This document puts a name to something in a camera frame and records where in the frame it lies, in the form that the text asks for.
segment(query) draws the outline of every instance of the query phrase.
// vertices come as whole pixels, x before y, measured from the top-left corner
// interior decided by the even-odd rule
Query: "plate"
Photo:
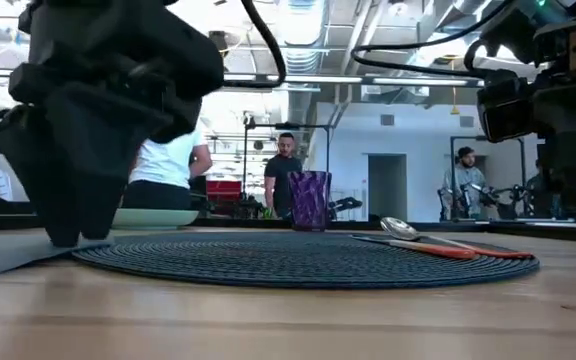
[[[174,230],[197,219],[194,210],[118,209],[112,227],[129,230]]]

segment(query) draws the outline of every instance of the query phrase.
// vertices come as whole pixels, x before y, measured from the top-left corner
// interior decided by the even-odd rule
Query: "wooden table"
[[[448,236],[532,251],[543,268],[495,284],[330,292],[193,285],[51,261],[0,275],[0,359],[576,359],[576,243]]]

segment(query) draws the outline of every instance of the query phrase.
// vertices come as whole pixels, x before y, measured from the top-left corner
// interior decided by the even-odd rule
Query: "white t-shirt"
[[[206,145],[206,139],[199,123],[195,131],[167,144],[146,140],[139,149],[129,182],[146,180],[189,189],[190,154],[195,146],[200,145]]]

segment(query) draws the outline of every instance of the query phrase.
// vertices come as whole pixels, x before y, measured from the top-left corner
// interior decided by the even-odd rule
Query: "silver spoon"
[[[404,241],[419,241],[422,238],[421,234],[415,228],[399,219],[395,219],[392,217],[385,217],[381,219],[380,224],[381,228],[384,229],[384,231],[388,233],[388,235],[394,237],[395,239]],[[515,258],[515,259],[529,258],[533,256],[531,253],[527,252],[519,252],[519,251],[504,252],[504,251],[483,249],[476,246],[466,245],[457,241],[440,238],[437,236],[423,236],[423,237],[443,242],[446,244],[454,245],[463,249],[472,250],[480,255],[494,256],[499,258]]]

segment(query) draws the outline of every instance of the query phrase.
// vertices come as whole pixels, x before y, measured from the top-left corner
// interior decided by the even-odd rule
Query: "purple glass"
[[[332,176],[325,171],[288,173],[295,230],[324,231],[328,225],[328,199]]]

